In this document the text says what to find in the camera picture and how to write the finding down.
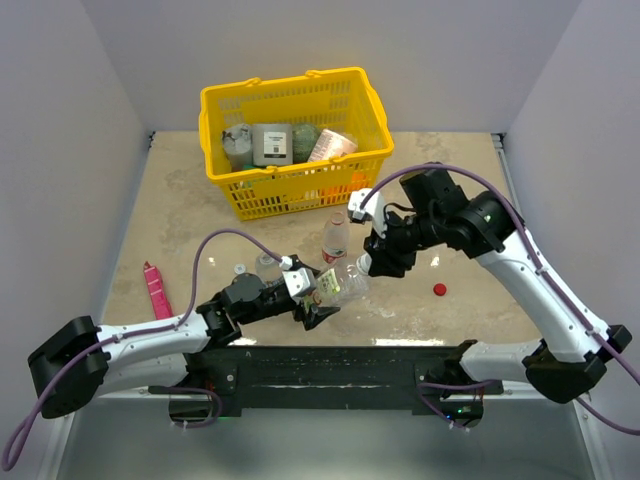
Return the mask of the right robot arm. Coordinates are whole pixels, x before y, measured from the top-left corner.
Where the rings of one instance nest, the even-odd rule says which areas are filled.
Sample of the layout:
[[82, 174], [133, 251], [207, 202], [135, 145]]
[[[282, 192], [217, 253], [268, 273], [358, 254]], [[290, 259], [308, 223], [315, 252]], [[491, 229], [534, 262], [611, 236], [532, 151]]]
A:
[[524, 220], [493, 186], [469, 199], [452, 179], [467, 172], [427, 163], [395, 173], [409, 213], [385, 211], [381, 186], [351, 194], [348, 215], [371, 222], [362, 257], [371, 277], [401, 278], [417, 254], [435, 246], [460, 251], [491, 273], [536, 325], [541, 339], [517, 344], [465, 341], [445, 363], [445, 388], [469, 392], [478, 383], [522, 382], [547, 399], [568, 403], [602, 379], [632, 335], [581, 302], [535, 244]]

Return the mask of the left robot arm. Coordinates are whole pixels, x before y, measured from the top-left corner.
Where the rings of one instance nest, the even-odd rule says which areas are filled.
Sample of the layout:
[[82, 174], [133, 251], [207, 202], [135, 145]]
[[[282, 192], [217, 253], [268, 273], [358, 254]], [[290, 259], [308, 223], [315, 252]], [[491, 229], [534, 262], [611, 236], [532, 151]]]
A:
[[207, 368], [191, 354], [224, 347], [241, 326], [292, 313], [312, 330], [338, 312], [319, 306], [313, 295], [321, 273], [286, 258], [287, 270], [268, 285], [251, 273], [237, 275], [209, 301], [181, 315], [128, 326], [97, 325], [81, 316], [67, 322], [28, 357], [43, 418], [73, 413], [93, 399], [140, 386], [200, 390]]

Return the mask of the white bottle cap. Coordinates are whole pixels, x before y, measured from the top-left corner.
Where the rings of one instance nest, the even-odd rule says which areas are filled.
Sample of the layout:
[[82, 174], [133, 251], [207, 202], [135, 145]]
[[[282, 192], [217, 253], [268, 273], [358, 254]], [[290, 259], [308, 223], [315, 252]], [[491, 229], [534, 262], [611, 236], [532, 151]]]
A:
[[364, 274], [368, 274], [372, 264], [372, 259], [368, 253], [362, 254], [356, 261], [356, 265]]

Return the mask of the large clear square bottle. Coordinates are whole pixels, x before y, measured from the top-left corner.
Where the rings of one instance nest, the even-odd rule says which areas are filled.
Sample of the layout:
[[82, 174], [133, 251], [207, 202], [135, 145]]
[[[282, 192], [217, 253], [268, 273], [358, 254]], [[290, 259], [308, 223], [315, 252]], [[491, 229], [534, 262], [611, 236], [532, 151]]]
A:
[[368, 277], [349, 262], [328, 266], [315, 278], [315, 282], [315, 289], [302, 300], [306, 309], [312, 305], [342, 307], [364, 297], [369, 291]]

